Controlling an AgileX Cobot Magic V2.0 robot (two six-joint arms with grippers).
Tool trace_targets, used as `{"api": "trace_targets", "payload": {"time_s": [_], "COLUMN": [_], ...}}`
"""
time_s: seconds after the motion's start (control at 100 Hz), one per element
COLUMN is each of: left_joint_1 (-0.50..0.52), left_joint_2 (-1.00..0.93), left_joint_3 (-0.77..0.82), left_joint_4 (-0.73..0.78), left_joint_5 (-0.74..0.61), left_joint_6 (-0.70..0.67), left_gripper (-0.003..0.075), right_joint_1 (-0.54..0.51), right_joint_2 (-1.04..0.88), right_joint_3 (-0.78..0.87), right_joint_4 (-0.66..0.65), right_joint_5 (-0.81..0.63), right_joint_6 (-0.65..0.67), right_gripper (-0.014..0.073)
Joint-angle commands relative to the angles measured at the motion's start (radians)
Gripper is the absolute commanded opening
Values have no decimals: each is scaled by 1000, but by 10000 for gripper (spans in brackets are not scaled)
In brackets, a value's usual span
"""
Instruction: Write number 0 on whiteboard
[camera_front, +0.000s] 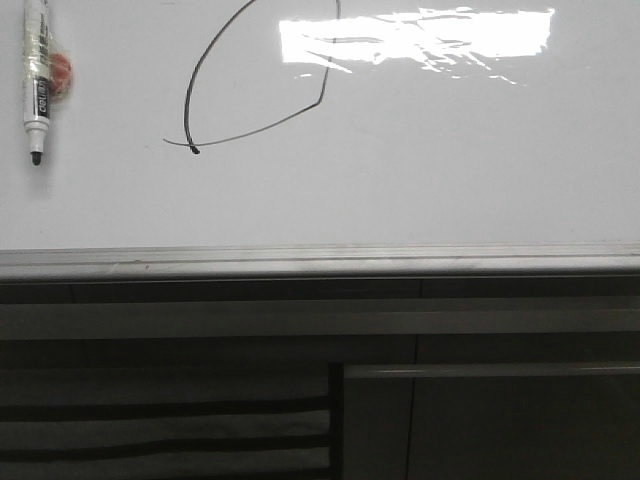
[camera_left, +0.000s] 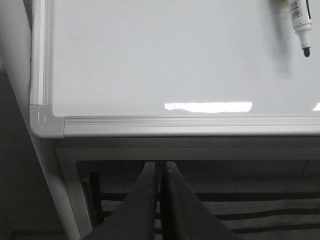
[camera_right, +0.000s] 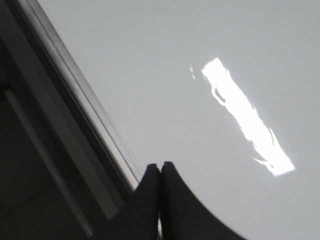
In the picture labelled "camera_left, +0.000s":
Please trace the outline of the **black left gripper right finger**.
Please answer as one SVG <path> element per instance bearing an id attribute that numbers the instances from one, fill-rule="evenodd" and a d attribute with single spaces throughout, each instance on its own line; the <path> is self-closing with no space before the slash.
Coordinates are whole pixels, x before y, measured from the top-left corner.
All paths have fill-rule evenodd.
<path id="1" fill-rule="evenodd" d="M 191 191 L 177 165 L 168 161 L 161 177 L 164 240 L 239 240 Z"/>

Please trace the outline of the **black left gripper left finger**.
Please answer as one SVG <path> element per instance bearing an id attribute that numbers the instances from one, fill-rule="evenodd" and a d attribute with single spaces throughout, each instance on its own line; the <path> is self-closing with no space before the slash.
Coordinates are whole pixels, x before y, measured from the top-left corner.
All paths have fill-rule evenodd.
<path id="1" fill-rule="evenodd" d="M 144 165 L 132 192 L 108 219 L 85 240 L 152 240 L 157 207 L 156 165 Z"/>

